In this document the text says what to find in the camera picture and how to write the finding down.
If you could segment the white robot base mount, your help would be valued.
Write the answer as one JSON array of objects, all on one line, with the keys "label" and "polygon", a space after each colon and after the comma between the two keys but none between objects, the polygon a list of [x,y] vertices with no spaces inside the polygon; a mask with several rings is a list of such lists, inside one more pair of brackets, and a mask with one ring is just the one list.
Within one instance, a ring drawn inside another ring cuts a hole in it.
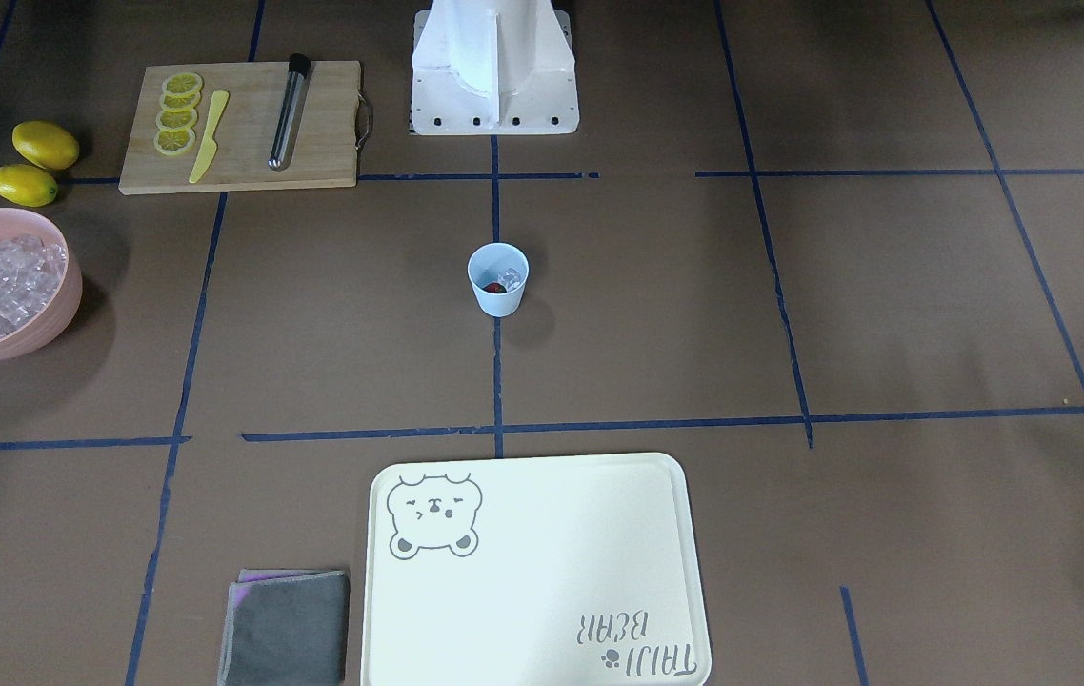
[{"label": "white robot base mount", "polygon": [[570,16],[551,1],[433,1],[414,16],[409,131],[565,135],[580,125]]}]

